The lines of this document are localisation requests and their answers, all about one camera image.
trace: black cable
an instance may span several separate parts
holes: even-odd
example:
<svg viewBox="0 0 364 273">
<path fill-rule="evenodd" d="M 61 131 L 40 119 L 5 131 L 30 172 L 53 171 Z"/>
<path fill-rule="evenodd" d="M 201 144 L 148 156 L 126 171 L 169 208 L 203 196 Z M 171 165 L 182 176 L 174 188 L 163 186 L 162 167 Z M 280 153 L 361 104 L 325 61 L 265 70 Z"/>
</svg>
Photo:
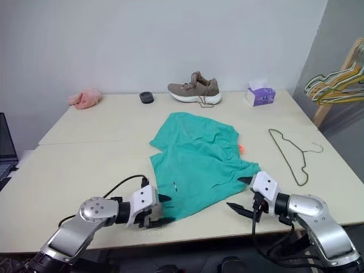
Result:
<svg viewBox="0 0 364 273">
<path fill-rule="evenodd" d="M 117 184 L 114 188 L 112 188 L 110 191 L 108 191 L 107 194 L 105 194 L 103 196 L 103 198 L 107 198 L 107 196 L 109 196 L 114 190 L 116 190 L 121 184 L 123 184 L 124 182 L 127 182 L 130 179 L 136 178 L 136 177 L 142 177 L 142 178 L 146 178 L 145 175 L 132 175 L 129 176 L 128 178 L 125 178 L 123 181 L 121 181 L 119 184 Z"/>
<path fill-rule="evenodd" d="M 114 190 L 116 190 L 121 184 L 123 184 L 124 182 L 127 182 L 128 180 L 130 179 L 133 179 L 133 178 L 136 178 L 136 177 L 142 177 L 142 178 L 146 178 L 145 175 L 132 175 L 132 176 L 129 176 L 128 178 L 125 178 L 124 180 L 122 180 L 120 183 L 118 183 L 114 188 L 112 188 L 110 191 L 107 192 L 107 194 L 105 194 L 103 196 L 103 198 L 107 198 L 107 196 L 109 196 Z M 67 216 L 65 218 L 63 218 L 59 223 L 58 223 L 58 228 L 61 227 L 61 225 L 63 224 L 64 221 L 67 221 L 68 219 L 71 219 L 73 218 L 74 216 L 76 216 L 75 214 L 74 215 L 71 215 L 71 216 Z"/>
<path fill-rule="evenodd" d="M 74 215 L 71 215 L 71 216 L 67 216 L 66 218 L 63 218 L 63 219 L 62 219 L 62 220 L 58 223 L 58 227 L 60 228 L 64 221 L 67 221 L 68 219 L 71 219 L 71 218 L 73 218 L 74 216 L 76 216 L 76 215 L 74 214 Z"/>
<path fill-rule="evenodd" d="M 279 246 L 280 244 L 282 244 L 283 242 L 285 242 L 290 236 L 292 236 L 292 234 L 295 232 L 295 226 L 294 224 L 291 224 L 291 231 L 283 236 L 281 239 L 279 239 L 278 241 L 276 241 L 268 250 L 267 250 L 267 255 L 270 256 L 271 252 L 273 251 L 273 249 L 275 249 L 277 246 Z"/>
<path fill-rule="evenodd" d="M 13 271 L 13 273 L 21 273 L 21 272 L 26 272 L 25 266 L 21 266 L 20 268 Z"/>
<path fill-rule="evenodd" d="M 251 229 L 251 234 L 252 234 L 252 238 L 253 238 L 253 244 L 254 247 L 256 248 L 257 252 L 264 258 L 266 258 L 267 260 L 270 260 L 272 263 L 277 264 L 278 266 L 282 266 L 282 267 L 288 267 L 288 268 L 300 268 L 300 267 L 315 267 L 318 268 L 322 271 L 325 271 L 325 268 L 323 268 L 322 266 L 319 266 L 317 264 L 311 264 L 311 263 L 302 263 L 302 264 L 285 264 L 285 263 L 280 263 L 279 261 L 283 261 L 283 260 L 291 260 L 291 259 L 308 259 L 311 258 L 311 255 L 303 255 L 303 256 L 287 256 L 287 257 L 282 257 L 282 258 L 273 258 L 270 257 L 268 255 L 266 255 L 258 246 L 257 243 L 257 239 L 255 237 L 255 227 L 257 224 L 256 221 L 257 218 L 257 210 L 254 209 L 253 210 L 253 226 Z"/>
</svg>

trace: sneaker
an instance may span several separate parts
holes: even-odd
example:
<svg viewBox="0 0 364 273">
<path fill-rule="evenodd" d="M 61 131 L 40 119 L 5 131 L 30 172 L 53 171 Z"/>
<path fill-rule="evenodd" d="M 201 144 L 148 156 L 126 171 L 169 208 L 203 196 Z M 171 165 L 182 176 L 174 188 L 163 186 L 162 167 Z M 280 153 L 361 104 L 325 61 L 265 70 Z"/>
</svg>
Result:
<svg viewBox="0 0 364 273">
<path fill-rule="evenodd" d="M 169 84 L 169 93 L 182 102 L 200 102 L 202 104 L 217 104 L 221 101 L 217 80 L 206 80 L 199 71 L 191 75 L 189 84 Z"/>
</svg>

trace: teal shirt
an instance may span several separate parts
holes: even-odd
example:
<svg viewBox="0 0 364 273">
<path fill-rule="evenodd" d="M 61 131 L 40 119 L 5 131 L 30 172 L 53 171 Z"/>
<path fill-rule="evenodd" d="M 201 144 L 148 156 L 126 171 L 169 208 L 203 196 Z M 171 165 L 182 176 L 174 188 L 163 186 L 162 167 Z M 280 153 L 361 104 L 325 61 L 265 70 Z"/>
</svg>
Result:
<svg viewBox="0 0 364 273">
<path fill-rule="evenodd" d="M 241 160 L 238 133 L 230 125 L 189 113 L 172 113 L 150 145 L 161 153 L 151 157 L 165 217 L 177 220 L 241 192 L 240 177 L 260 171 Z"/>
</svg>

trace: robotic arm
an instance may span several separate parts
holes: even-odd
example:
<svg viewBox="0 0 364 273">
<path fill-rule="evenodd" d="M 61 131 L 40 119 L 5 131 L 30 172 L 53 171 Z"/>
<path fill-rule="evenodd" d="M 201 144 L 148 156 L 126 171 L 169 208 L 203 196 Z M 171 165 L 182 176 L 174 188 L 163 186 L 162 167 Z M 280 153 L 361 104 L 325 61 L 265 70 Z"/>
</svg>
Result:
<svg viewBox="0 0 364 273">
<path fill-rule="evenodd" d="M 257 210 L 257 222 L 262 212 L 273 217 L 278 215 L 283 224 L 296 221 L 307 231 L 309 241 L 315 246 L 325 268 L 335 272 L 364 270 L 359 252 L 345 230 L 331 217 L 325 201 L 311 195 L 281 193 L 278 183 L 266 172 L 258 172 L 250 183 L 249 179 L 245 181 L 251 184 L 255 193 L 253 208 Z M 253 212 L 243 206 L 228 205 L 243 216 L 253 217 Z"/>
<path fill-rule="evenodd" d="M 113 224 L 139 224 L 139 227 L 154 228 L 172 222 L 172 218 L 152 221 L 148 215 L 158 202 L 171 198 L 159 195 L 156 188 L 143 179 L 142 188 L 134 192 L 127 201 L 122 197 L 106 199 L 92 197 L 84 201 L 73 219 L 64 223 L 44 244 L 26 268 L 30 272 L 64 272 L 75 264 L 89 246 L 97 230 Z"/>
</svg>

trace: pink plush toy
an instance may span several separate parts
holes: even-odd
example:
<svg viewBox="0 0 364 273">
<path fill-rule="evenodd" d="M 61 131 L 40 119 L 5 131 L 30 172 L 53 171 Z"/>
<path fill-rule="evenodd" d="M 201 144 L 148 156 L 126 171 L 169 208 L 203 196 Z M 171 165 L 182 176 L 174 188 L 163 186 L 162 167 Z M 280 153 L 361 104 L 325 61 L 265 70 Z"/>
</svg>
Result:
<svg viewBox="0 0 364 273">
<path fill-rule="evenodd" d="M 76 109 L 90 108 L 101 100 L 101 94 L 95 89 L 85 89 L 80 94 L 70 96 L 68 105 L 74 105 Z"/>
</svg>

